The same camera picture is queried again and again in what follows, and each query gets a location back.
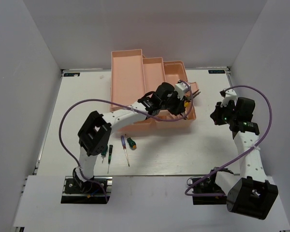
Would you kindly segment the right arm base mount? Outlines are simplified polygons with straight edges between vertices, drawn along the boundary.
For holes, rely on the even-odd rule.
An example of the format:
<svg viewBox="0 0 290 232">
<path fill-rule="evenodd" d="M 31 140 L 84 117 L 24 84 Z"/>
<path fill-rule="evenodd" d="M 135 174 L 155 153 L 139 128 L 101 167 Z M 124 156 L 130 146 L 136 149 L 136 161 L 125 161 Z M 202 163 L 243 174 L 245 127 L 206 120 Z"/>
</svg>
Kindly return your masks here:
<svg viewBox="0 0 290 232">
<path fill-rule="evenodd" d="M 187 186 L 189 187 L 194 182 L 199 180 L 200 176 L 193 176 L 187 180 Z M 194 194 L 207 194 L 207 193 L 224 193 L 222 189 L 216 185 L 210 178 L 195 186 L 192 190 Z M 226 196 L 201 196 L 192 197 L 193 205 L 225 205 Z"/>
</svg>

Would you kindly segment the yellow combination pliers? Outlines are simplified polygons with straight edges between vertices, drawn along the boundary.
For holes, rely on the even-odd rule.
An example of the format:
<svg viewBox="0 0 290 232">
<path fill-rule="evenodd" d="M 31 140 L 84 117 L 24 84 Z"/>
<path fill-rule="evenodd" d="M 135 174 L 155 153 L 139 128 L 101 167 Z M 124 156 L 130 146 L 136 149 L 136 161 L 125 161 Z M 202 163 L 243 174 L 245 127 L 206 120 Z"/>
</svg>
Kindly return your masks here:
<svg viewBox="0 0 290 232">
<path fill-rule="evenodd" d="M 189 115 L 189 109 L 190 109 L 190 105 L 192 104 L 193 100 L 201 93 L 200 90 L 197 90 L 195 92 L 193 92 L 192 95 L 189 95 L 184 103 L 184 107 L 186 109 L 186 111 L 184 113 L 181 113 L 180 116 L 184 119 L 184 120 L 188 120 L 188 115 Z"/>
</svg>

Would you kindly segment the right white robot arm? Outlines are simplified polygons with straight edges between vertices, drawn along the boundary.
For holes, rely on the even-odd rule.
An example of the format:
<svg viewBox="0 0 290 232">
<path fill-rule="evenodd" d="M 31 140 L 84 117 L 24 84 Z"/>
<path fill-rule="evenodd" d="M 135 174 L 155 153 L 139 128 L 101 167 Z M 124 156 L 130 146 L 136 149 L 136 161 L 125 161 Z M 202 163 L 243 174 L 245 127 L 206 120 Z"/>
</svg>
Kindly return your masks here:
<svg viewBox="0 0 290 232">
<path fill-rule="evenodd" d="M 227 169 L 222 169 L 209 179 L 209 188 L 226 194 L 229 212 L 266 219 L 277 196 L 278 188 L 271 184 L 261 162 L 259 127 L 252 122 L 255 102 L 243 97 L 225 97 L 218 102 L 210 115 L 215 125 L 229 125 L 233 141 L 239 154 L 247 152 L 239 159 L 240 176 L 235 177 Z"/>
</svg>

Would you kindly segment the pink plastic toolbox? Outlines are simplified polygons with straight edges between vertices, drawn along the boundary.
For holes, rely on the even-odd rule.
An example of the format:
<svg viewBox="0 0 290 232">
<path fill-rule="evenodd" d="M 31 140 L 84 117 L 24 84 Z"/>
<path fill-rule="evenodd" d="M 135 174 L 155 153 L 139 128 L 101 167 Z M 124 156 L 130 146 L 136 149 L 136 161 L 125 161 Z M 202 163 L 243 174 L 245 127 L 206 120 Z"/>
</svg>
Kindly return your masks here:
<svg viewBox="0 0 290 232">
<path fill-rule="evenodd" d="M 163 82 L 175 85 L 179 80 L 188 81 L 182 61 L 164 61 L 162 57 L 146 58 L 141 49 L 113 51 L 111 66 L 111 101 L 130 105 Z M 158 115 L 161 121 L 148 119 L 120 129 L 121 132 L 157 129 L 187 128 L 196 119 L 191 110 L 187 119 L 172 122 L 175 117 L 168 111 Z"/>
</svg>

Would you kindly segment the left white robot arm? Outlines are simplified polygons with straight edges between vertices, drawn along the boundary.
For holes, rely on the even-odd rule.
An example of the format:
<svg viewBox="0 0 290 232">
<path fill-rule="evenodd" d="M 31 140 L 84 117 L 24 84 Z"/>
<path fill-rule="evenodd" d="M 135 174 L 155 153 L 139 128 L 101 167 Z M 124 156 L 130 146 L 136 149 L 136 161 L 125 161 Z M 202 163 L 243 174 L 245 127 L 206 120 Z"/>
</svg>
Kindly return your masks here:
<svg viewBox="0 0 290 232">
<path fill-rule="evenodd" d="M 78 132 L 80 163 L 73 171 L 77 189 L 82 193 L 92 189 L 96 156 L 106 149 L 112 133 L 148 118 L 159 120 L 158 114 L 163 110 L 175 116 L 184 113 L 188 91 L 191 87 L 187 82 L 179 81 L 175 86 L 163 82 L 152 94 L 143 96 L 132 105 L 106 114 L 91 112 Z"/>
</svg>

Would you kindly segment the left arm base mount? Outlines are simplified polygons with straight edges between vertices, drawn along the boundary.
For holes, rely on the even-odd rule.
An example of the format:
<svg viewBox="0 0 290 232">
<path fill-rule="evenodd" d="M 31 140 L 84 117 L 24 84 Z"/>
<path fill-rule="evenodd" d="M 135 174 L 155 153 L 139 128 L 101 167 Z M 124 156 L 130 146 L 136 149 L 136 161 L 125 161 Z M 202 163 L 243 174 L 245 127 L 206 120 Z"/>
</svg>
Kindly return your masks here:
<svg viewBox="0 0 290 232">
<path fill-rule="evenodd" d="M 112 176 L 97 176 L 94 178 L 99 182 L 106 192 L 106 196 L 102 188 L 92 182 L 85 184 L 81 188 L 72 176 L 66 176 L 64 180 L 61 204 L 107 204 L 112 191 Z"/>
</svg>

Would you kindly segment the thin green precision screwdriver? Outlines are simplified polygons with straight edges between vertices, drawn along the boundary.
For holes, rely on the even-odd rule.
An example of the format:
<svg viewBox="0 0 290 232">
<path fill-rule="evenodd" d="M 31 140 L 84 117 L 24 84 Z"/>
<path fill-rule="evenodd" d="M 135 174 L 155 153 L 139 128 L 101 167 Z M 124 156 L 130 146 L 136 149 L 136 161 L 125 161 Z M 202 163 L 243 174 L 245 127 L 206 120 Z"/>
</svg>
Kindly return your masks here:
<svg viewBox="0 0 290 232">
<path fill-rule="evenodd" d="M 108 149 L 108 170 L 107 170 L 107 173 L 109 173 L 109 168 L 110 168 L 111 159 L 112 159 L 112 152 L 113 152 L 113 145 L 109 145 L 109 149 Z"/>
</svg>

